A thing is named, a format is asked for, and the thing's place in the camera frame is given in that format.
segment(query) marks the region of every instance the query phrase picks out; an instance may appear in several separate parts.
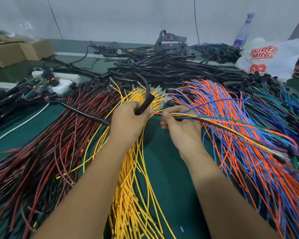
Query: green table surface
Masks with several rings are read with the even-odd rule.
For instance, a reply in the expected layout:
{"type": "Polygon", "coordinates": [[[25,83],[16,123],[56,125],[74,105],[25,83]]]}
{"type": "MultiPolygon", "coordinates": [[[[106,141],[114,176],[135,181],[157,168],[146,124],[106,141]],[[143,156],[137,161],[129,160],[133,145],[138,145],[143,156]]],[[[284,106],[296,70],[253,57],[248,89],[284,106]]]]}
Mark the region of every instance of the green table surface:
{"type": "MultiPolygon", "coordinates": [[[[52,41],[53,48],[58,52],[67,50],[67,52],[84,53],[88,43],[78,43],[73,40],[67,40],[67,42],[52,41]]],[[[57,56],[56,58],[64,62],[71,62],[78,60],[80,57],[57,56]]],[[[86,58],[76,65],[103,73],[107,71],[107,68],[112,67],[114,62],[117,62],[117,60],[86,58]]],[[[24,61],[20,64],[0,69],[0,81],[16,82],[21,80],[27,77],[28,70],[34,65],[40,66],[41,62],[24,61]]],[[[23,117],[11,120],[0,127],[0,136],[33,116],[40,109],[37,108],[35,111],[27,112],[23,117]]],[[[62,111],[63,108],[59,105],[49,106],[35,119],[1,139],[0,152],[26,145],[51,124],[62,111]]],[[[210,238],[188,169],[179,156],[178,150],[173,145],[169,132],[162,130],[159,123],[159,117],[152,117],[148,121],[144,133],[145,164],[157,200],[177,238],[210,238]]],[[[211,157],[214,157],[211,141],[205,139],[204,145],[211,157]]],[[[6,153],[0,154],[0,160],[8,155],[6,153]]],[[[141,176],[138,177],[140,177],[142,194],[147,195],[145,180],[141,176]]],[[[150,207],[150,211],[153,218],[155,218],[153,206],[150,207]]],[[[172,238],[164,223],[163,230],[167,239],[172,238]]]]}

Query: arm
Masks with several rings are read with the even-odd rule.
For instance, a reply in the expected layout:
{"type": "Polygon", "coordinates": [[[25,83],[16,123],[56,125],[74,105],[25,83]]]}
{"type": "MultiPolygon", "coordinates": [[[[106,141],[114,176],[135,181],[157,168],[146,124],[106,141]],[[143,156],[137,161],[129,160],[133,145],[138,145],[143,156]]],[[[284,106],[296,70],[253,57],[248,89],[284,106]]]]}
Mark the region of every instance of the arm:
{"type": "Polygon", "coordinates": [[[188,167],[211,237],[280,238],[211,159],[201,142],[200,123],[189,119],[178,122],[169,114],[187,110],[184,106],[167,108],[161,125],[170,130],[171,138],[188,167]]]}
{"type": "Polygon", "coordinates": [[[120,166],[154,112],[148,109],[142,115],[135,116],[134,109],[139,105],[138,102],[128,102],[115,109],[108,142],[34,234],[34,239],[102,238],[120,166]]]}

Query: power strip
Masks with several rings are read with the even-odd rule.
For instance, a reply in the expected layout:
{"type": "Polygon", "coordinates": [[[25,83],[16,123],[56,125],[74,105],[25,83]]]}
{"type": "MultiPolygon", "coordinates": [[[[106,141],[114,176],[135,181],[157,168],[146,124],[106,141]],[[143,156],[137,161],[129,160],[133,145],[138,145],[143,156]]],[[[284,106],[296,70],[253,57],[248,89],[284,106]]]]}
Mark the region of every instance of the power strip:
{"type": "MultiPolygon", "coordinates": [[[[33,71],[32,72],[32,76],[36,77],[39,76],[43,73],[43,71],[33,71]]],[[[55,78],[57,79],[62,79],[62,80],[71,80],[73,82],[75,82],[76,84],[79,84],[81,82],[81,77],[79,75],[75,75],[75,74],[65,74],[65,73],[55,73],[53,72],[55,78]]]]}

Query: plastic bottle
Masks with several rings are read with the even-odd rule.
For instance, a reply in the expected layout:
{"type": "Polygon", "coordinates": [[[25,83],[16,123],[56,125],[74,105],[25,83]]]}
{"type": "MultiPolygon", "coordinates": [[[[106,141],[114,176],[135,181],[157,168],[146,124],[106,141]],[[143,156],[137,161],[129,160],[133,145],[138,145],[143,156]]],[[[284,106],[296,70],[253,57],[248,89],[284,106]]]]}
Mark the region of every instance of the plastic bottle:
{"type": "Polygon", "coordinates": [[[243,25],[242,29],[238,33],[237,37],[235,38],[234,46],[237,48],[243,48],[248,35],[249,35],[249,28],[250,28],[250,23],[252,21],[252,18],[255,16],[254,13],[248,13],[247,14],[247,19],[245,24],[243,25]]]}

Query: white wire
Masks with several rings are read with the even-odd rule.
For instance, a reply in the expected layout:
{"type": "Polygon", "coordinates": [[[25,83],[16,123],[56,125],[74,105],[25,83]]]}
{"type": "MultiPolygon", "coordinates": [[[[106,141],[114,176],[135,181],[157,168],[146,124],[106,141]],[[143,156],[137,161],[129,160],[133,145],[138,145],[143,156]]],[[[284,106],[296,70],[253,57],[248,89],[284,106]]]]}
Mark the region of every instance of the white wire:
{"type": "Polygon", "coordinates": [[[12,128],[10,131],[6,132],[5,134],[3,134],[2,136],[0,136],[0,140],[2,138],[4,138],[5,136],[7,136],[8,134],[10,134],[11,132],[13,132],[14,130],[18,129],[19,127],[23,126],[24,124],[28,123],[29,121],[31,121],[33,118],[35,118],[36,116],[38,116],[41,112],[43,112],[47,107],[49,106],[49,103],[46,104],[45,107],[42,108],[41,111],[39,111],[37,114],[35,114],[34,116],[32,116],[31,118],[29,118],[28,120],[26,120],[25,122],[21,123],[20,125],[16,126],[15,128],[12,128]]]}

